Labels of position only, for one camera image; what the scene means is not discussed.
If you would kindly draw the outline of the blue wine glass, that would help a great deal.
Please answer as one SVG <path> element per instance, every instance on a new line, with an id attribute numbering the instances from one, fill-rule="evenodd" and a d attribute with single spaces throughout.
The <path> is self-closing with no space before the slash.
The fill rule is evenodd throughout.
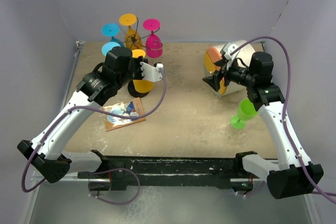
<path id="1" fill-rule="evenodd" d="M 124 47 L 123 42 L 116 38 L 119 31 L 120 27 L 116 23 L 107 23 L 101 28 L 101 33 L 106 37 L 110 37 L 110 42 L 116 42 L 121 47 Z"/>
<path id="2" fill-rule="evenodd" d="M 110 51 L 111 51 L 111 55 L 116 55 L 116 53 L 118 53 L 119 49 L 121 49 L 123 47 L 124 46 L 122 46 L 120 43 L 110 41 L 110 42 L 105 43 L 102 46 L 101 52 L 105 57 L 110 53 Z"/>

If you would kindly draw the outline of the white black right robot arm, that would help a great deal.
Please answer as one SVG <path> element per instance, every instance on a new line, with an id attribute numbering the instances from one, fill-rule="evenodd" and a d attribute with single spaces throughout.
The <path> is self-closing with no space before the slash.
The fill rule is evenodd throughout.
<path id="1" fill-rule="evenodd" d="M 241 59 L 230 61 L 222 58 L 214 63 L 215 71 L 204 81 L 212 81 L 214 90 L 219 82 L 227 86 L 234 82 L 247 89 L 249 109 L 240 106 L 238 115 L 232 118 L 232 125 L 247 121 L 253 113 L 258 113 L 264 121 L 278 155 L 278 163 L 263 159 L 254 152 L 239 153 L 234 164 L 234 173 L 246 177 L 252 173 L 262 179 L 271 195 L 276 199 L 312 193 L 322 178 L 324 171 L 320 164 L 314 164 L 303 150 L 291 126 L 287 113 L 287 100 L 281 89 L 272 82 L 274 62 L 265 52 L 254 52 L 250 64 Z"/>

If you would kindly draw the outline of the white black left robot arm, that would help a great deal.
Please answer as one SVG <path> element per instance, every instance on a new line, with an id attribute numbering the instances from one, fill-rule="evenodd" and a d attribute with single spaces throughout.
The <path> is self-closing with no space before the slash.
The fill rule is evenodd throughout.
<path id="1" fill-rule="evenodd" d="M 95 112 L 126 120 L 139 120 L 158 109 L 139 116 L 118 115 L 101 110 L 101 107 L 132 80 L 167 83 L 164 65 L 150 65 L 143 56 L 133 57 L 131 49 L 113 43 L 106 51 L 105 60 L 96 65 L 77 85 L 67 105 L 55 119 L 31 141 L 22 140 L 17 148 L 27 158 L 22 175 L 22 185 L 30 165 L 43 176 L 43 180 L 55 183 L 71 172 L 90 172 L 96 178 L 108 172 L 107 163 L 94 152 L 65 153 L 64 148 L 82 124 Z"/>

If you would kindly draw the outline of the pink wine glass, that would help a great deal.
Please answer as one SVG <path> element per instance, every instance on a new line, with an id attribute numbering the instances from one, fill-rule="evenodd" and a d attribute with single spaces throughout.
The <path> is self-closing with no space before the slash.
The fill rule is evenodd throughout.
<path id="1" fill-rule="evenodd" d="M 158 19 L 150 18 L 143 22 L 143 28 L 151 33 L 146 39 L 146 55 L 150 58 L 159 58 L 163 53 L 163 45 L 156 32 L 160 29 L 161 23 Z"/>

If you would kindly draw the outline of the yellow wine glass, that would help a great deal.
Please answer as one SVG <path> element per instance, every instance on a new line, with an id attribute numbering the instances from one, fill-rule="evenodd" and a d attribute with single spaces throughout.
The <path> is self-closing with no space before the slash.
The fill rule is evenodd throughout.
<path id="1" fill-rule="evenodd" d="M 128 27 L 124 32 L 124 44 L 131 50 L 143 49 L 142 40 L 138 33 L 139 20 L 132 13 L 126 13 L 120 16 L 119 23 L 122 26 Z"/>
<path id="2" fill-rule="evenodd" d="M 132 57 L 145 57 L 146 53 L 142 49 L 132 50 Z M 128 85 L 128 92 L 131 96 L 137 98 L 145 97 L 154 87 L 153 82 L 146 80 L 132 80 Z"/>

